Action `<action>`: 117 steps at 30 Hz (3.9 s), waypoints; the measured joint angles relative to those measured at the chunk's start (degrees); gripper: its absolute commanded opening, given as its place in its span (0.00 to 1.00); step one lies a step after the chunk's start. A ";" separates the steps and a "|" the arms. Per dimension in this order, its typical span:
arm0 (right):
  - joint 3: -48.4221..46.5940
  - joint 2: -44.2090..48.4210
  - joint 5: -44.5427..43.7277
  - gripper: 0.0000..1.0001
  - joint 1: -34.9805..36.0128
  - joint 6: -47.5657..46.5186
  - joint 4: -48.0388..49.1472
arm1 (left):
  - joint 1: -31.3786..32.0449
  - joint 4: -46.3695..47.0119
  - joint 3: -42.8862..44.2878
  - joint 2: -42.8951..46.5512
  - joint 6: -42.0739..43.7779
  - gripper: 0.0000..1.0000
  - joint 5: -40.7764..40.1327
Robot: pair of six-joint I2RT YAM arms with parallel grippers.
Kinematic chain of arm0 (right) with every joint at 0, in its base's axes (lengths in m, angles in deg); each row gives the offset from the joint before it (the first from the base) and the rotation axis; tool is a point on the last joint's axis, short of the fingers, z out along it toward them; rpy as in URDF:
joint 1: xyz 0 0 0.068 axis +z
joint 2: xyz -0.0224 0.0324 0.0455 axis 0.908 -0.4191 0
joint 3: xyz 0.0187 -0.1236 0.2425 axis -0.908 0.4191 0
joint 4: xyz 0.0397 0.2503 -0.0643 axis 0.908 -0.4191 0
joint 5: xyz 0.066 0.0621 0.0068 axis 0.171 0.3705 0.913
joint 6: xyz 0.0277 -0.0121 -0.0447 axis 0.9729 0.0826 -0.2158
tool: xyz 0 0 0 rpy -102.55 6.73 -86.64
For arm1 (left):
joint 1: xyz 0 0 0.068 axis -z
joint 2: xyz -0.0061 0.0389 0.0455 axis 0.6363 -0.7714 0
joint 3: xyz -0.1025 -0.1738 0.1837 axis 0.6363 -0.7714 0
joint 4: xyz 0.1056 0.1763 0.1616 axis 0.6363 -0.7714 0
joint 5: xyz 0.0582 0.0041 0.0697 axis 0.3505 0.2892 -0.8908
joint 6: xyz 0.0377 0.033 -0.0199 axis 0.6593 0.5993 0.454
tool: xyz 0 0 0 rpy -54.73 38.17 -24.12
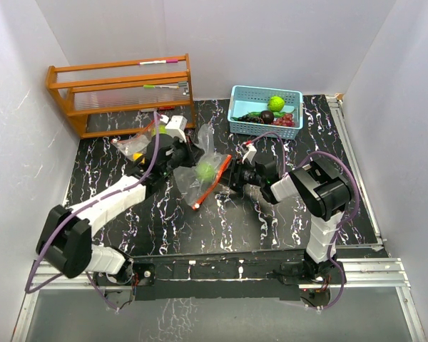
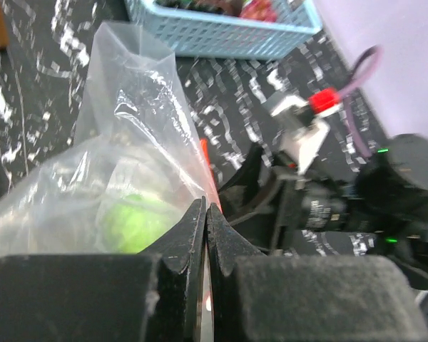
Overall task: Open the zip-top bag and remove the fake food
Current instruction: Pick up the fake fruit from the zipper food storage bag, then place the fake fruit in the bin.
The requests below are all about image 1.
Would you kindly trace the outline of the green bumpy fake fruit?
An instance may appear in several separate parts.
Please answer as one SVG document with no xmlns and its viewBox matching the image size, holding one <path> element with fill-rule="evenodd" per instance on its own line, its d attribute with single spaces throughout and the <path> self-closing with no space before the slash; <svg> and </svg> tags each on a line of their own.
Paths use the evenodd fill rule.
<svg viewBox="0 0 428 342">
<path fill-rule="evenodd" d="M 271 112 L 280 112 L 284 108 L 284 106 L 285 106 L 284 99 L 276 95 L 270 97 L 267 105 L 268 109 Z"/>
</svg>

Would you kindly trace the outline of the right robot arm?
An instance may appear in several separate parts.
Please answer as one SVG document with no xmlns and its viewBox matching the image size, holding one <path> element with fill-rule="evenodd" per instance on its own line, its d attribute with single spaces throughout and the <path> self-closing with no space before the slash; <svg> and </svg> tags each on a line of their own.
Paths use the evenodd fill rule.
<svg viewBox="0 0 428 342">
<path fill-rule="evenodd" d="M 299 195 L 311 214 L 302 273 L 314 283 L 328 276 L 335 261 L 337 225 L 355 195 L 351 183 L 332 164 L 317 158 L 281 175 L 275 160 L 234 159 L 221 176 L 221 183 L 235 192 L 245 185 L 255 185 L 270 204 Z"/>
</svg>

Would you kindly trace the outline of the green fake chili pepper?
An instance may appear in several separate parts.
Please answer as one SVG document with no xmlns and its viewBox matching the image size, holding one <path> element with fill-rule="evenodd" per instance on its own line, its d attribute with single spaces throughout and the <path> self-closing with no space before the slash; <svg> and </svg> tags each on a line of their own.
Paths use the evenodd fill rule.
<svg viewBox="0 0 428 342">
<path fill-rule="evenodd" d="M 274 118 L 282 118 L 286 115 L 292 115 L 292 112 L 272 112 L 272 114 L 274 115 Z M 261 112 L 253 111 L 249 112 L 248 115 L 252 117 L 259 117 L 261 116 Z"/>
</svg>

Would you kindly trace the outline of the light blue plastic basket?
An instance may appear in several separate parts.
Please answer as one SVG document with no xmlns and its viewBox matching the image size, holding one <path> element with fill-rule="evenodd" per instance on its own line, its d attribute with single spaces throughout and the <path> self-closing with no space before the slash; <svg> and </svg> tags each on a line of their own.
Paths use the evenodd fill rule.
<svg viewBox="0 0 428 342">
<path fill-rule="evenodd" d="M 273 96 L 278 96 L 285 101 L 282 111 L 292 114 L 294 122 L 292 127 L 239 121 L 240 117 L 249 113 L 268 110 L 269 100 Z M 230 131 L 255 136 L 273 131 L 283 140 L 294 140 L 304 125 L 303 104 L 303 95 L 300 91 L 235 85 L 231 90 L 228 108 Z"/>
</svg>

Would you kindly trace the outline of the zip bag red seal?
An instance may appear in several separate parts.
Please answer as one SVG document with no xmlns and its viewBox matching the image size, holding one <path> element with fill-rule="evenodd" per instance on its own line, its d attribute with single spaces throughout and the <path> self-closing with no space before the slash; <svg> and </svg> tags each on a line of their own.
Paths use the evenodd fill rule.
<svg viewBox="0 0 428 342">
<path fill-rule="evenodd" d="M 215 151 L 214 129 L 209 124 L 201 126 L 195 146 L 203 151 L 199 161 L 192 167 L 178 167 L 173 175 L 185 202 L 197 210 L 216 188 L 232 156 Z"/>
</svg>

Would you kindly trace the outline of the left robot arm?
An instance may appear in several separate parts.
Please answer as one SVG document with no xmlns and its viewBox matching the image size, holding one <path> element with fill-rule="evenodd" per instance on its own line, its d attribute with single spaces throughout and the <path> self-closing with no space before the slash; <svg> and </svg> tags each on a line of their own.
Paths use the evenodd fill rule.
<svg viewBox="0 0 428 342">
<path fill-rule="evenodd" d="M 126 284 L 133 276 L 126 254 L 116 247 L 96 246 L 93 238 L 118 215 L 152 196 L 175 171 L 196 165 L 205 151 L 191 139 L 182 141 L 168 134 L 152 138 L 146 153 L 119 181 L 82 203 L 50 210 L 36 245 L 39 258 L 69 279 L 90 271 Z"/>
</svg>

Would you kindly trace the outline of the red fake grape bunch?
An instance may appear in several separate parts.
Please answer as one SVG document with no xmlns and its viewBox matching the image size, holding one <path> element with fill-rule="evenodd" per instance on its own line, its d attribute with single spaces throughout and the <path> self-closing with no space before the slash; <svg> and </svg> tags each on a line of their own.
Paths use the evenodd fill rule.
<svg viewBox="0 0 428 342">
<path fill-rule="evenodd" d="M 292 113 L 286 113 L 282 117 L 277 118 L 273 121 L 273 125 L 281 126 L 281 127 L 295 127 L 295 122 L 293 120 L 293 114 Z"/>
</svg>

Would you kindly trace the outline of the zip bag with grapes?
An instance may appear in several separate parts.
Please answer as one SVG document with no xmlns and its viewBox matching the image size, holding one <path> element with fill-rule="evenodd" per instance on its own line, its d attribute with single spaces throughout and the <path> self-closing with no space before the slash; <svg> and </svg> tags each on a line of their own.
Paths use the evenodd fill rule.
<svg viewBox="0 0 428 342">
<path fill-rule="evenodd" d="M 148 145 L 151 143 L 152 136 L 151 130 L 153 126 L 158 127 L 161 124 L 166 124 L 168 122 L 168 118 L 165 115 L 157 114 L 158 124 L 152 120 L 147 126 L 144 127 L 142 132 L 136 133 L 133 137 L 129 139 L 112 139 L 112 145 L 126 158 L 132 160 L 132 155 L 136 152 L 142 153 L 143 155 L 147 151 Z"/>
</svg>

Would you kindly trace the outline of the dark red fake fruit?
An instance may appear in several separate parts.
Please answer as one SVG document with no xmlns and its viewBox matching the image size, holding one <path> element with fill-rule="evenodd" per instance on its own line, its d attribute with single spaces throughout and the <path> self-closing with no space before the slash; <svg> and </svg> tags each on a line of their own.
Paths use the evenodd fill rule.
<svg viewBox="0 0 428 342">
<path fill-rule="evenodd" d="M 271 125 L 274 122 L 275 116 L 272 111 L 269 110 L 263 110 L 260 113 L 260 120 L 263 122 L 263 124 Z"/>
</svg>

